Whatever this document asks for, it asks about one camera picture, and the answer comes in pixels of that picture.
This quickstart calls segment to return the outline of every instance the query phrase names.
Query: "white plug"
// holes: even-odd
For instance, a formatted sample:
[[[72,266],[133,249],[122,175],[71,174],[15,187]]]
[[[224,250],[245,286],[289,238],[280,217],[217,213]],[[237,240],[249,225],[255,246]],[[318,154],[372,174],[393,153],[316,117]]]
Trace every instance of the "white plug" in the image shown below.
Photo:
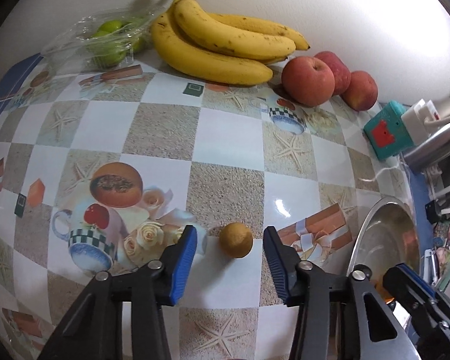
[[[440,120],[440,115],[432,100],[425,102],[421,99],[402,115],[403,125],[416,146],[425,142],[430,135],[440,128],[440,126],[429,123],[437,120]]]

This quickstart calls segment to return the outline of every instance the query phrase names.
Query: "white wall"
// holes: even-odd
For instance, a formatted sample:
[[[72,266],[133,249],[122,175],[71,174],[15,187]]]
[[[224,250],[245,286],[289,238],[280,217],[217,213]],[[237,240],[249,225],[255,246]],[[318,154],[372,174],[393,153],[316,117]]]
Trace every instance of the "white wall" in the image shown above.
[[[20,0],[0,28],[0,78],[82,16],[133,0]],[[450,92],[450,18],[437,0],[199,0],[209,11],[279,21],[312,49],[366,70],[379,100],[412,104]]]

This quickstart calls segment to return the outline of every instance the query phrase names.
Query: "wire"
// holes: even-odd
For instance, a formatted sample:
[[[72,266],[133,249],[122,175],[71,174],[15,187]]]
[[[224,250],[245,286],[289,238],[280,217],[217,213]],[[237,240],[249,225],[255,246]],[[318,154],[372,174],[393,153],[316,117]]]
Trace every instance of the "wire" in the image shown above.
[[[440,120],[429,120],[429,119],[427,118],[427,119],[425,119],[425,120],[423,121],[423,124],[425,125],[425,128],[429,128],[429,127],[432,127],[432,128],[442,127],[442,126],[445,126],[445,125],[447,125],[447,124],[449,124],[449,123],[450,123],[450,116],[444,117],[444,118],[442,118],[442,119],[440,119]]]

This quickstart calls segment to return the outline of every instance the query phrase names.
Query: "small round fruit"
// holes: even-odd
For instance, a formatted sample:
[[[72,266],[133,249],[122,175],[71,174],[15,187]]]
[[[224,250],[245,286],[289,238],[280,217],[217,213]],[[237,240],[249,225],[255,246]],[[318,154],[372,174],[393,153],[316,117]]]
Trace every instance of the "small round fruit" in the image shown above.
[[[250,253],[253,246],[253,235],[243,223],[234,222],[226,225],[219,235],[219,243],[223,252],[232,258],[242,258]]]
[[[348,67],[342,62],[342,60],[331,51],[321,51],[315,55],[315,58],[325,62],[334,74],[335,89],[333,96],[341,95],[345,92],[348,85],[350,85],[351,75]]]
[[[106,207],[94,203],[85,210],[83,220],[89,225],[96,225],[103,230],[110,222],[110,214]]]
[[[335,78],[325,62],[318,58],[298,56],[285,65],[282,84],[295,101],[306,107],[316,107],[332,96]]]
[[[145,39],[139,36],[137,39],[132,41],[133,53],[139,53],[145,48]]]
[[[120,20],[109,20],[103,23],[98,30],[112,33],[122,28],[122,26],[123,23]]]
[[[377,102],[377,83],[366,71],[354,71],[351,74],[350,85],[340,97],[355,111],[366,111]]]
[[[126,54],[127,54],[126,51],[118,51],[118,52],[111,52],[110,54],[107,55],[96,56],[95,63],[99,67],[111,68],[112,66],[115,66],[120,62],[122,62]]]
[[[108,34],[109,34],[109,32],[107,32],[107,31],[97,31],[91,37],[92,38],[100,38],[100,37],[108,35]]]

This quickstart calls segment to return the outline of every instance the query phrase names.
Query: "brown fruit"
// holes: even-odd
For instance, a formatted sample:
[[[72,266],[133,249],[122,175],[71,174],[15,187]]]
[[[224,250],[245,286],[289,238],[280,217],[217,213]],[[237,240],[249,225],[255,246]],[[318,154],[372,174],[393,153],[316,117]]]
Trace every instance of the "brown fruit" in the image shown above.
[[[350,85],[342,93],[342,99],[355,111],[366,111],[373,107],[378,98],[378,87],[375,80],[366,71],[354,71]]]
[[[223,252],[235,259],[245,257],[253,246],[252,232],[240,222],[226,225],[220,231],[218,240]]]
[[[350,85],[351,75],[348,67],[331,51],[321,51],[315,58],[325,62],[334,74],[335,78],[335,90],[333,96],[341,95],[345,92]]]
[[[299,56],[285,65],[282,84],[296,101],[307,107],[316,107],[332,96],[335,78],[325,62],[310,56]]]
[[[98,168],[90,182],[90,193],[108,207],[130,207],[142,198],[140,174],[127,163],[111,162]]]

